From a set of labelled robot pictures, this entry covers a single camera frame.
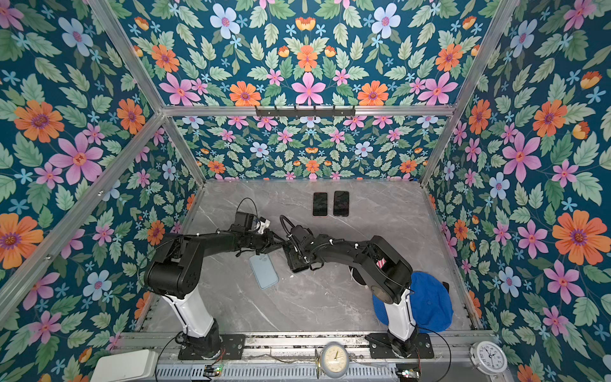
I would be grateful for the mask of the light blue phone case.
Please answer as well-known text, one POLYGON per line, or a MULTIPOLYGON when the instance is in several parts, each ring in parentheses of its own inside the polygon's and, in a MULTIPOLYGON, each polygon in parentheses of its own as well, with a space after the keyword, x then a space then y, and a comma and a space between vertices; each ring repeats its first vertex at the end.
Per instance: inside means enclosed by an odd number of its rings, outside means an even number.
POLYGON ((266 290, 278 283, 278 274, 268 254, 252 256, 249 264, 261 290, 266 290))

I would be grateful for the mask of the black phone pink edge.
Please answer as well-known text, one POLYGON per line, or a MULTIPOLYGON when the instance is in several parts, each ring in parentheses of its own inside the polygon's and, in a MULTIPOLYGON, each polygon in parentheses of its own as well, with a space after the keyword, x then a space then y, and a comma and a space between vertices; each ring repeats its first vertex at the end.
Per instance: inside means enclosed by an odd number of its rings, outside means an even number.
POLYGON ((313 216, 328 216, 329 196, 325 192, 313 194, 313 216))

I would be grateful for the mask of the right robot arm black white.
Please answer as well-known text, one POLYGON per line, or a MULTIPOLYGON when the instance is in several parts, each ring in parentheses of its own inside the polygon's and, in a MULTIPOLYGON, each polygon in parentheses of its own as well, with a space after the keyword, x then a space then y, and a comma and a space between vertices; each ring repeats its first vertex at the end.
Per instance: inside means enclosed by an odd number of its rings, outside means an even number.
POLYGON ((384 345, 401 358, 415 351, 418 329, 411 306, 413 267, 383 237, 366 241, 314 235, 300 225, 286 234, 283 246, 293 272, 314 272, 315 264, 343 264, 384 304, 388 317, 388 341, 384 345))

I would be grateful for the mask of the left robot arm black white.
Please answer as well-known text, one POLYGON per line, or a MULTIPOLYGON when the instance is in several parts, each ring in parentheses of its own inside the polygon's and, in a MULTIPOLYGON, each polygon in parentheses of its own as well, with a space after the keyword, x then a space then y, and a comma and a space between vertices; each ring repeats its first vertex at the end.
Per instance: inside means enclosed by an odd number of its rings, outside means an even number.
POLYGON ((203 260, 226 252, 267 254, 284 240, 269 229, 260 232, 218 230, 206 234, 170 234, 157 248, 145 275, 146 287, 170 305, 181 323, 179 343, 197 357, 213 359, 222 352, 219 325, 205 307, 198 284, 203 260))

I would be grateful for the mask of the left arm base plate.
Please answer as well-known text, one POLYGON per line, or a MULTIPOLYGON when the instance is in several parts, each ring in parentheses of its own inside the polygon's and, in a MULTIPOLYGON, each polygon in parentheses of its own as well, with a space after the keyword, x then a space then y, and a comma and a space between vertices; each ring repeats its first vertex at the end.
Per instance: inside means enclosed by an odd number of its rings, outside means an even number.
POLYGON ((240 360, 245 349, 243 334, 220 334, 210 341, 207 338, 188 337, 181 343, 178 359, 181 361, 240 360))

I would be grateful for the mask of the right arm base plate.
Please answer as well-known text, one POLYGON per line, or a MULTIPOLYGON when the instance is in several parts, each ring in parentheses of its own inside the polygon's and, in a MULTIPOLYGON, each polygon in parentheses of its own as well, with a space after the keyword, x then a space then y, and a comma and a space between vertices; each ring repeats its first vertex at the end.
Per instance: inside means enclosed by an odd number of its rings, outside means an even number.
POLYGON ((407 342, 401 342, 388 332, 370 333, 364 336, 369 343, 372 359, 432 359, 433 345, 428 334, 416 334, 407 342))

